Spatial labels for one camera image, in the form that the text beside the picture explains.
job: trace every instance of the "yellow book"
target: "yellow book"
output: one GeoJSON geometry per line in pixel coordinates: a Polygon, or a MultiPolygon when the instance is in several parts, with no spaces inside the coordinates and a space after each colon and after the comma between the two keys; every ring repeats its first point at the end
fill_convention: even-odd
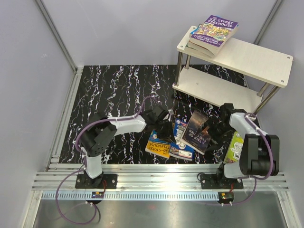
{"type": "Polygon", "coordinates": [[[242,152],[242,147],[243,147],[244,140],[243,138],[239,135],[238,132],[234,132],[233,137],[230,142],[230,146],[227,150],[225,159],[224,159],[224,164],[226,163],[234,163],[238,162],[239,158],[241,156],[242,152]]]}
{"type": "Polygon", "coordinates": [[[159,140],[157,138],[156,132],[152,131],[145,151],[161,156],[163,158],[169,158],[169,150],[170,144],[168,142],[159,140]]]}

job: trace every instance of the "shelf leg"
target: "shelf leg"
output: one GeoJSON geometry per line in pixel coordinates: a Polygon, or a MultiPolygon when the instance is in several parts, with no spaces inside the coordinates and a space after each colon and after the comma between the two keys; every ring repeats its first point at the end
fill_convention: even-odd
{"type": "Polygon", "coordinates": [[[179,57],[178,57],[177,66],[176,66],[176,73],[175,73],[175,81],[174,81],[174,85],[175,85],[175,86],[179,86],[179,79],[180,79],[180,72],[181,72],[182,56],[183,56],[183,53],[182,53],[182,52],[179,52],[179,57]]]}
{"type": "Polygon", "coordinates": [[[265,92],[265,90],[267,90],[267,88],[270,86],[269,83],[265,83],[265,85],[263,85],[263,87],[261,88],[261,90],[256,94],[259,97],[261,97],[263,95],[263,93],[265,92]]]}
{"type": "Polygon", "coordinates": [[[277,93],[277,91],[280,89],[280,87],[278,86],[274,86],[269,94],[267,95],[267,97],[264,99],[264,101],[262,101],[258,107],[256,107],[255,111],[253,112],[254,114],[257,114],[263,107],[264,105],[266,105],[268,103],[268,101],[277,93]]]}
{"type": "Polygon", "coordinates": [[[190,59],[191,59],[191,56],[190,55],[187,55],[187,58],[186,58],[186,65],[185,65],[185,69],[189,69],[189,64],[190,64],[190,59]]]}

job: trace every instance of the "purple book cover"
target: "purple book cover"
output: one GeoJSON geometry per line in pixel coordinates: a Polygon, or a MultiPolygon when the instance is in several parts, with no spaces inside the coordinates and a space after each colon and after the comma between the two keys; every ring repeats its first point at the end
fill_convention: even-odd
{"type": "Polygon", "coordinates": [[[211,15],[204,24],[191,32],[191,38],[220,47],[237,26],[237,22],[211,15]]]}

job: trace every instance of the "book cover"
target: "book cover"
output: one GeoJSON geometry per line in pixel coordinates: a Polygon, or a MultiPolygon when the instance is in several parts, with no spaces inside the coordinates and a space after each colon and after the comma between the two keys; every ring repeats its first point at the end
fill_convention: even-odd
{"type": "Polygon", "coordinates": [[[152,131],[145,151],[161,156],[163,158],[169,158],[169,149],[170,144],[157,138],[156,132],[152,131]]]}
{"type": "Polygon", "coordinates": [[[174,138],[176,140],[176,144],[171,143],[169,154],[170,154],[170,156],[175,157],[175,158],[192,161],[194,158],[194,149],[192,149],[191,147],[187,146],[186,144],[180,142],[181,136],[182,136],[183,132],[185,131],[186,127],[187,127],[187,123],[185,123],[177,118],[175,119],[173,134],[174,134],[174,138]]]}
{"type": "Polygon", "coordinates": [[[243,143],[244,140],[240,136],[240,134],[238,132],[234,132],[225,159],[223,161],[224,164],[239,161],[243,148],[243,143]]]}
{"type": "Polygon", "coordinates": [[[207,130],[201,129],[202,125],[208,120],[208,117],[198,111],[194,111],[189,123],[181,136],[180,142],[192,147],[197,152],[204,154],[210,142],[210,135],[207,130]]]}
{"type": "Polygon", "coordinates": [[[191,50],[191,51],[195,50],[195,51],[199,51],[200,53],[202,53],[202,54],[204,54],[204,55],[206,55],[206,56],[208,56],[208,57],[210,57],[210,58],[212,58],[212,57],[215,56],[215,55],[214,55],[211,51],[209,51],[208,49],[206,49],[206,48],[204,48],[204,47],[201,47],[201,46],[199,46],[199,45],[197,45],[197,44],[193,44],[193,43],[191,43],[190,41],[188,42],[188,44],[186,44],[185,50],[191,50]]]}
{"type": "Polygon", "coordinates": [[[237,22],[211,15],[190,37],[220,47],[237,26],[237,22]]]}

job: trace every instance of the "wooden shelf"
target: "wooden shelf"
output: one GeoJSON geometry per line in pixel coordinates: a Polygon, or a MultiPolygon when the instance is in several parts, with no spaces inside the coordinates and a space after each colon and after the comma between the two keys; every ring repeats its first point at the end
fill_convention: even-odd
{"type": "Polygon", "coordinates": [[[257,92],[189,67],[180,73],[179,86],[173,88],[215,106],[233,103],[237,109],[253,112],[260,104],[257,92]]]}
{"type": "Polygon", "coordinates": [[[191,26],[177,46],[179,52],[237,71],[272,85],[284,88],[289,79],[293,57],[242,40],[230,38],[220,52],[210,58],[196,50],[185,51],[191,26]]]}

